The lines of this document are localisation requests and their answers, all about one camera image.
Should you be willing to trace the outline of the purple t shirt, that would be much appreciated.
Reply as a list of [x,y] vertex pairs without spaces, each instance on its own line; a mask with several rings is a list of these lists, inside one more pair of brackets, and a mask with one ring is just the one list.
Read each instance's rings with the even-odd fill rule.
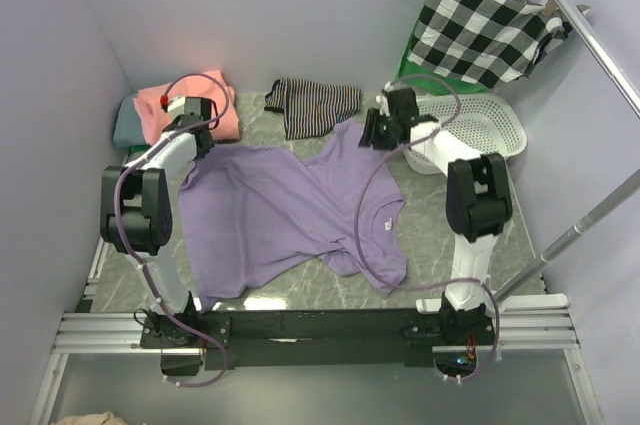
[[317,257],[385,294],[408,258],[394,225],[405,199],[382,152],[358,146],[362,127],[336,125],[317,155],[219,145],[196,162],[177,207],[196,294],[209,308]]

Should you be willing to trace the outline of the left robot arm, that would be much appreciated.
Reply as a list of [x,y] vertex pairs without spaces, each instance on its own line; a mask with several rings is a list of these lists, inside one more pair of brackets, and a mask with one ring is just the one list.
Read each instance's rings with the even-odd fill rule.
[[193,296],[164,250],[173,232],[168,182],[213,147],[210,125],[226,109],[211,99],[182,96],[164,99],[163,107],[172,119],[159,140],[138,159],[102,173],[100,234],[143,282],[151,299],[147,327],[193,333],[198,323]]

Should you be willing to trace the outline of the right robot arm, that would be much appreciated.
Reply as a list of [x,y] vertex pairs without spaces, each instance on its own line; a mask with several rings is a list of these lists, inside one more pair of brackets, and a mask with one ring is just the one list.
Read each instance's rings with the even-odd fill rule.
[[489,311],[499,307],[487,288],[493,249],[513,215],[506,163],[498,153],[483,154],[447,130],[462,111],[452,95],[451,117],[440,121],[420,112],[415,91],[388,83],[367,111],[359,145],[389,156],[411,149],[422,154],[446,177],[445,214],[454,234],[451,278],[438,311],[443,339],[457,341],[481,331]]

